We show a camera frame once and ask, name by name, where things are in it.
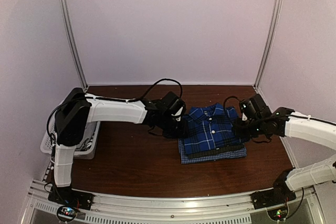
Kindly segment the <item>dark striped shirt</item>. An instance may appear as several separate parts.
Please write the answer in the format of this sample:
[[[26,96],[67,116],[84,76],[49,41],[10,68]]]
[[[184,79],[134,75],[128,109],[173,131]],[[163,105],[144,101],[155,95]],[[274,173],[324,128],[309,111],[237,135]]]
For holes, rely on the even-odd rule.
[[[213,155],[218,155],[218,154],[231,152],[231,151],[240,151],[244,147],[245,147],[244,144],[224,146],[224,147],[212,149],[212,150],[209,150],[209,151],[201,151],[201,152],[198,152],[198,153],[187,154],[186,156],[188,158],[201,158],[201,157],[205,157],[205,156],[213,156]]]

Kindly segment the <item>blue plaid long sleeve shirt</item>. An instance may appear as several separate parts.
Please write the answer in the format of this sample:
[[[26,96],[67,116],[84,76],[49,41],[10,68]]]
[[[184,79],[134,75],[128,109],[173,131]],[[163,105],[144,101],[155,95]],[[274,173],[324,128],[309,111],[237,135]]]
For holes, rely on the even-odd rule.
[[[233,122],[238,118],[235,108],[223,108],[219,103],[200,108],[192,107],[183,116],[188,126],[188,135],[183,138],[185,154],[211,151],[226,146],[248,142],[248,138],[239,137],[232,131]]]

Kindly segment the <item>light blue checked shirt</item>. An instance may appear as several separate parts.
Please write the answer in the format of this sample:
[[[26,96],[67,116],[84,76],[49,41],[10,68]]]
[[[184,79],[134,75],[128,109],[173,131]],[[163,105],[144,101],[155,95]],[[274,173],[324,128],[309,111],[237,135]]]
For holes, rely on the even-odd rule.
[[[182,164],[196,164],[208,161],[217,161],[221,159],[235,159],[235,158],[243,158],[247,156],[246,147],[243,147],[240,150],[236,151],[229,151],[225,153],[220,153],[216,155],[204,156],[204,157],[197,157],[197,158],[190,158],[185,154],[184,144],[182,140],[178,140],[178,151],[181,157]]]

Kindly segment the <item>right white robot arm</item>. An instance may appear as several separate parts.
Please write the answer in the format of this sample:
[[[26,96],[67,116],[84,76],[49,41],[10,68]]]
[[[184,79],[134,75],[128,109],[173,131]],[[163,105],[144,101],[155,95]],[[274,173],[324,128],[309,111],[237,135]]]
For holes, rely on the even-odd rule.
[[[304,115],[285,107],[271,111],[260,94],[241,100],[242,117],[233,123],[236,136],[256,138],[264,135],[294,137],[335,150],[335,123]],[[335,155],[303,168],[285,172],[284,184],[269,192],[272,203],[279,204],[295,191],[312,185],[335,181]]]

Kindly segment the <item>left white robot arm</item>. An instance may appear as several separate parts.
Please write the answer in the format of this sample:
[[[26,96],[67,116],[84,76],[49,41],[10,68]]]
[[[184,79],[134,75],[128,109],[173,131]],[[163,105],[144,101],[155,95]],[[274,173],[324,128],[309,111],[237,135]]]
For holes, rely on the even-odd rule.
[[[71,205],[76,197],[71,185],[71,170],[76,146],[84,136],[85,128],[92,122],[127,122],[158,127],[165,138],[185,138],[187,122],[183,119],[186,104],[180,95],[168,92],[163,98],[148,100],[117,99],[84,93],[74,88],[60,104],[54,116],[55,141],[54,181],[56,198]]]

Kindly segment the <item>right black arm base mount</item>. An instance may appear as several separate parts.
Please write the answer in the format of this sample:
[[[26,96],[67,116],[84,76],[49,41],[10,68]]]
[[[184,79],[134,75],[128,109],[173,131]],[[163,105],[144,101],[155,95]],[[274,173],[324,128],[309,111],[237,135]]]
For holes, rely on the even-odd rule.
[[[254,209],[281,205],[296,199],[295,192],[290,190],[286,184],[286,179],[290,171],[292,171],[292,169],[283,171],[274,181],[272,189],[256,191],[251,194]]]

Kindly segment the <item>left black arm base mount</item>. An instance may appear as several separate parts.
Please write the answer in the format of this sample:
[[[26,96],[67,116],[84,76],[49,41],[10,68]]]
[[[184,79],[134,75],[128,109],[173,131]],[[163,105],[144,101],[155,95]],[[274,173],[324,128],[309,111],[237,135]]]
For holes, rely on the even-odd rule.
[[[90,210],[93,194],[73,190],[71,186],[57,187],[53,184],[48,200],[75,209]]]

